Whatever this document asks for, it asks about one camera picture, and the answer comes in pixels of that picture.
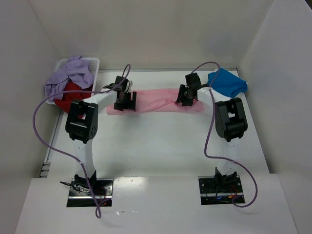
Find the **pink t shirt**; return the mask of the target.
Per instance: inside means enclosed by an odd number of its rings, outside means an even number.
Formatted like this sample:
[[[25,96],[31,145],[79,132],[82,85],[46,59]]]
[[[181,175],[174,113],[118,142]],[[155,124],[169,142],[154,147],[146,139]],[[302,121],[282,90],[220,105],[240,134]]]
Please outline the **pink t shirt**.
[[[175,104],[177,95],[178,89],[137,90],[135,111],[119,111],[110,105],[106,108],[106,112],[108,115],[132,115],[148,112],[201,113],[204,111],[203,104],[196,100],[192,106]]]

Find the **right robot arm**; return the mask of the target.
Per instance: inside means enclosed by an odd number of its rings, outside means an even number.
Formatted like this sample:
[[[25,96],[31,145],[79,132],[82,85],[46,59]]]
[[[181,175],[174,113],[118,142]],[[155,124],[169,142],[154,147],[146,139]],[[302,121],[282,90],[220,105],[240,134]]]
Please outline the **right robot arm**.
[[[197,73],[185,76],[186,83],[180,85],[176,104],[193,106],[194,101],[202,102],[212,109],[212,121],[204,145],[207,158],[217,159],[216,172],[222,176],[234,174],[240,139],[248,129],[243,102],[240,98],[230,98],[215,91],[208,84],[202,84]],[[207,153],[212,128],[215,127],[218,136],[225,141],[222,156],[210,156]]]

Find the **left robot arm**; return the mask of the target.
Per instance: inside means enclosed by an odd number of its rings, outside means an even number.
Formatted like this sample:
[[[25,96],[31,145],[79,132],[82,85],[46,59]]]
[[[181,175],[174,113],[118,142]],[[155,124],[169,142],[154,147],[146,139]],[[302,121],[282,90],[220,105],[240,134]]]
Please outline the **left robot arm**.
[[[131,91],[132,86],[132,81],[117,76],[115,82],[104,86],[100,93],[72,101],[65,131],[73,141],[75,157],[78,159],[74,176],[76,185],[85,188],[96,186],[92,142],[98,131],[98,113],[110,105],[118,111],[135,111],[137,93]]]

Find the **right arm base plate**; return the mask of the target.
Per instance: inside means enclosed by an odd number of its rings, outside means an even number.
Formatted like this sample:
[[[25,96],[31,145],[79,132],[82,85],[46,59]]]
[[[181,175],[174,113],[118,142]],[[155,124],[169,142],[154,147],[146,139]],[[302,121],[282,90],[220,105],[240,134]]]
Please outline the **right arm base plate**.
[[[213,176],[200,176],[198,178],[201,205],[225,205],[232,204],[232,199],[236,204],[245,204],[245,198],[241,185],[241,180],[230,185],[217,188]]]

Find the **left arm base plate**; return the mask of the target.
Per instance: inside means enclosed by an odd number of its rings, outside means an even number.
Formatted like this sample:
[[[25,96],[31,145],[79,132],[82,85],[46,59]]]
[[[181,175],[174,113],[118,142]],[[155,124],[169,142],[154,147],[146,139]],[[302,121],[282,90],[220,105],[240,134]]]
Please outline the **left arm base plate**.
[[[98,179],[93,185],[93,193],[101,207],[112,206],[113,183],[114,181],[112,179]],[[73,179],[71,183],[61,181],[60,184],[69,187],[67,207],[74,208],[96,206],[88,187],[76,184]]]

